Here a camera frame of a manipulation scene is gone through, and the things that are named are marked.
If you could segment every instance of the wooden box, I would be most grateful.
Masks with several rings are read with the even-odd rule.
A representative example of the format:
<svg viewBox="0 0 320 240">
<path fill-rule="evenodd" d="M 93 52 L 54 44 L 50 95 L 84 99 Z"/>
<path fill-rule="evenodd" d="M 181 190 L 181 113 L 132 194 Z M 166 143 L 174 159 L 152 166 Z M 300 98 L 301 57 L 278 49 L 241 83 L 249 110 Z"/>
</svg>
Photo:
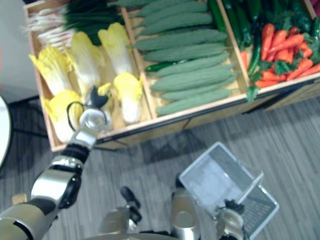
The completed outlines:
<svg viewBox="0 0 320 240">
<path fill-rule="evenodd" d="M 67 2 L 66 0 L 49 0 L 49 1 L 37 1 L 25 6 L 26 18 L 32 13 L 39 12 L 42 9 L 58 7 L 61 4 Z M 216 121 L 218 119 L 226 118 L 232 115 L 245 113 L 257 106 L 262 105 L 264 102 L 273 99 L 279 94 L 279 90 L 287 87 L 286 85 L 294 85 L 299 82 L 314 79 L 320 77 L 320 73 L 314 76 L 308 76 L 303 79 L 297 79 L 292 82 L 281 83 L 273 87 L 268 87 L 260 91 L 260 95 L 253 102 L 246 101 L 246 89 L 249 82 L 247 71 L 244 64 L 241 61 L 240 51 L 237 46 L 232 28 L 230 26 L 228 17 L 224 10 L 221 0 L 218 0 L 220 10 L 225 20 L 226 29 L 228 33 L 227 45 L 230 46 L 230 58 L 229 61 L 234 64 L 234 71 L 239 72 L 239 76 L 236 81 L 229 86 L 231 89 L 238 89 L 230 97 L 205 104 L 199 107 L 194 107 L 185 111 L 177 112 L 165 116 L 157 116 L 156 108 L 164 104 L 159 95 L 151 92 L 150 85 L 155 81 L 148 77 L 145 73 L 145 67 L 149 64 L 144 62 L 139 51 L 134 48 L 131 55 L 132 63 L 135 67 L 135 75 L 141 77 L 143 80 L 143 97 L 142 97 L 142 114 L 139 123 L 132 125 L 125 125 L 122 121 L 121 109 L 119 102 L 116 102 L 116 108 L 114 114 L 112 114 L 114 130 L 102 134 L 97 141 L 97 147 L 103 149 L 118 149 L 128 145 L 137 144 L 152 138 L 160 137 L 169 133 L 178 132 L 183 129 L 193 128 L 200 124 Z M 135 43 L 135 31 L 133 30 L 133 24 L 139 21 L 138 18 L 129 18 L 128 10 L 124 7 L 121 9 L 122 16 L 125 21 L 125 27 L 128 32 L 129 38 L 132 43 Z M 38 42 L 35 33 L 29 33 L 29 42 L 31 54 L 38 56 L 41 49 L 41 45 Z M 39 71 L 34 68 L 35 78 L 37 82 L 37 88 L 40 97 L 52 98 L 52 95 L 40 75 Z M 107 66 L 107 72 L 109 73 L 104 79 L 105 82 L 112 82 L 115 73 L 112 70 L 112 66 L 109 63 Z M 61 143 L 54 131 L 53 125 L 49 119 L 47 113 L 43 110 L 46 130 L 48 138 L 53 152 L 60 151 L 65 147 L 65 144 Z"/>
</svg>

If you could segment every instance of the yellow cabbage leaf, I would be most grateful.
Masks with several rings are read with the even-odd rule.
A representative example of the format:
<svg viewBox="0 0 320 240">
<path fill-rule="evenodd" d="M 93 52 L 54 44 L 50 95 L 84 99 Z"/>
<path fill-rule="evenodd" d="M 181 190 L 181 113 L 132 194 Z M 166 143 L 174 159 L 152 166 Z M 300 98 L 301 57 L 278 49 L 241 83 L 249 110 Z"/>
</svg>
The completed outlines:
<svg viewBox="0 0 320 240">
<path fill-rule="evenodd" d="M 75 70 L 81 95 L 86 96 L 92 86 L 101 83 L 99 66 L 105 64 L 104 56 L 82 31 L 73 35 L 70 49 L 65 52 Z"/>
<path fill-rule="evenodd" d="M 68 142 L 74 131 L 68 123 L 67 107 L 70 103 L 80 102 L 81 97 L 73 90 L 65 90 L 50 100 L 41 98 L 41 101 L 51 119 L 58 139 L 62 143 Z M 77 103 L 74 103 L 69 109 L 69 119 L 75 129 L 79 127 L 79 118 L 82 113 L 83 108 Z"/>
<path fill-rule="evenodd" d="M 64 90 L 72 90 L 68 77 L 71 66 L 66 56 L 58 48 L 48 46 L 40 51 L 38 58 L 34 55 L 29 55 L 29 57 L 54 96 Z"/>
<path fill-rule="evenodd" d="M 107 30 L 99 30 L 98 37 L 111 60 L 115 73 L 117 75 L 132 74 L 133 68 L 128 52 L 130 40 L 124 26 L 118 22 L 112 23 Z"/>
</svg>

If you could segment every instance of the black cable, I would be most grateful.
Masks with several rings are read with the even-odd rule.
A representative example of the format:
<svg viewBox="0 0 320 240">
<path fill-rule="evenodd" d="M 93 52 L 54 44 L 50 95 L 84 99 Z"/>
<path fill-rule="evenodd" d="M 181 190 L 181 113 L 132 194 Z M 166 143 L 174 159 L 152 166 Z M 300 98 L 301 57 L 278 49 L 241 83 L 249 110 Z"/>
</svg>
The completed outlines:
<svg viewBox="0 0 320 240">
<path fill-rule="evenodd" d="M 74 126 L 72 126 L 72 123 L 71 123 L 71 120 L 70 120 L 70 115 L 69 115 L 69 110 L 71 108 L 71 106 L 73 104 L 79 104 L 81 107 L 82 107 L 82 111 L 85 111 L 85 105 L 82 103 L 82 102 L 79 102 L 79 101 L 73 101 L 71 102 L 67 107 L 66 107 L 66 115 L 67 115 L 67 118 L 68 118 L 68 124 L 70 126 L 70 128 L 73 130 L 73 131 L 76 131 Z"/>
<path fill-rule="evenodd" d="M 227 209 L 231 209 L 235 212 L 237 212 L 238 214 L 242 215 L 245 211 L 245 206 L 243 204 L 238 204 L 236 203 L 235 200 L 224 200 L 225 203 L 225 207 Z"/>
<path fill-rule="evenodd" d="M 243 240 L 250 240 L 250 235 L 246 231 L 245 226 L 242 227 L 242 232 L 243 232 Z"/>
</svg>

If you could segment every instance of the carrot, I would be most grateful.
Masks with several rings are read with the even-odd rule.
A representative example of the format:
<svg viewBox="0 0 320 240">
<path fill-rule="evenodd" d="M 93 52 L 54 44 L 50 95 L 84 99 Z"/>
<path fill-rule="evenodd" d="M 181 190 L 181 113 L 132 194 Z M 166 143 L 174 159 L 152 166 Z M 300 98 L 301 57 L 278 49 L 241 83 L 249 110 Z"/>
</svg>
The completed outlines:
<svg viewBox="0 0 320 240">
<path fill-rule="evenodd" d="M 271 47 L 275 47 L 278 44 L 282 43 L 284 40 L 286 40 L 286 37 L 287 37 L 286 30 L 277 31 L 273 36 Z"/>
<path fill-rule="evenodd" d="M 303 52 L 304 58 L 308 58 L 314 53 L 314 51 L 312 51 L 311 48 L 307 48 L 306 50 L 303 50 L 302 52 Z"/>
<path fill-rule="evenodd" d="M 296 35 L 299 32 L 299 28 L 297 26 L 293 26 L 290 28 L 289 36 Z"/>
<path fill-rule="evenodd" d="M 309 48 L 308 43 L 306 41 L 303 41 L 303 43 L 299 44 L 297 48 L 301 50 L 307 50 Z"/>
<path fill-rule="evenodd" d="M 319 73 L 319 72 L 320 72 L 320 63 L 318 63 L 317 65 L 314 65 L 309 70 L 307 70 L 304 73 L 300 74 L 298 76 L 298 78 L 309 76 L 311 74 L 316 74 L 316 73 Z"/>
<path fill-rule="evenodd" d="M 273 73 L 275 74 L 276 73 L 276 70 L 275 70 L 275 65 L 273 64 L 272 67 L 270 67 L 267 72 L 270 72 L 270 73 Z"/>
<path fill-rule="evenodd" d="M 248 70 L 248 53 L 246 50 L 244 50 L 240 52 L 240 54 L 241 54 L 241 59 L 244 64 L 245 70 Z"/>
<path fill-rule="evenodd" d="M 260 79 L 260 81 L 266 81 L 266 82 L 270 82 L 270 81 L 275 81 L 275 82 L 283 82 L 286 80 L 286 76 L 284 75 L 280 75 L 277 76 L 274 73 L 270 72 L 270 71 L 263 71 L 262 73 L 262 78 Z"/>
<path fill-rule="evenodd" d="M 275 55 L 275 59 L 279 61 L 285 61 L 289 62 L 289 51 L 288 49 L 283 49 L 281 51 L 278 51 L 277 54 Z"/>
<path fill-rule="evenodd" d="M 266 61 L 270 63 L 273 62 L 275 60 L 276 54 L 276 52 L 269 53 L 266 57 Z"/>
<path fill-rule="evenodd" d="M 275 34 L 275 26 L 271 23 L 266 24 L 262 29 L 261 59 L 265 61 L 271 48 L 272 38 Z"/>
<path fill-rule="evenodd" d="M 292 64 L 295 58 L 295 50 L 293 48 L 289 48 L 288 53 L 289 53 L 288 63 Z"/>
<path fill-rule="evenodd" d="M 266 87 L 270 87 L 270 86 L 273 86 L 273 85 L 276 85 L 278 82 L 277 81 L 257 81 L 255 83 L 255 85 L 257 85 L 259 88 L 266 88 Z"/>
<path fill-rule="evenodd" d="M 292 47 L 298 46 L 298 45 L 302 44 L 304 39 L 305 39 L 305 37 L 304 37 L 303 34 L 296 34 L 296 35 L 293 35 L 293 36 L 289 36 L 282 43 L 278 44 L 275 47 L 272 47 L 270 49 L 269 53 L 278 52 L 278 51 L 281 51 L 283 49 L 288 49 L 288 48 L 292 48 Z"/>
<path fill-rule="evenodd" d="M 310 69 L 312 67 L 314 63 L 312 62 L 312 60 L 308 59 L 308 58 L 304 58 L 302 59 L 296 70 L 294 70 L 293 72 L 291 72 L 288 77 L 286 78 L 287 81 L 293 80 L 296 77 L 298 77 L 299 75 L 301 75 L 303 72 L 307 71 L 308 69 Z"/>
</svg>

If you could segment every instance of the striped carpet floor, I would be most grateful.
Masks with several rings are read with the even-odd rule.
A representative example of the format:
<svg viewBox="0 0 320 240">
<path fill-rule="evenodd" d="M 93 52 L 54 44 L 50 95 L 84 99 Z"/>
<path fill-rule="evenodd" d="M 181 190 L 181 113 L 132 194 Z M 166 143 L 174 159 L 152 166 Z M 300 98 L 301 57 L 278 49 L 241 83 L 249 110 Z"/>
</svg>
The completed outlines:
<svg viewBox="0 0 320 240">
<path fill-rule="evenodd" d="M 14 124 L 33 131 L 42 116 L 27 107 L 12 109 Z M 175 177 L 215 142 L 241 161 L 263 170 L 263 185 L 280 210 L 257 240 L 320 239 L 320 98 L 270 112 L 238 115 L 167 135 L 116 152 L 94 150 L 74 206 L 59 215 L 45 240 L 79 240 L 98 233 L 104 215 L 125 204 L 119 189 L 129 186 L 141 201 L 138 231 L 169 231 Z M 0 173 L 0 211 L 18 193 L 30 194 L 33 181 L 55 154 L 45 138 L 13 134 Z M 198 209 L 201 239 L 215 239 L 215 225 Z"/>
</svg>

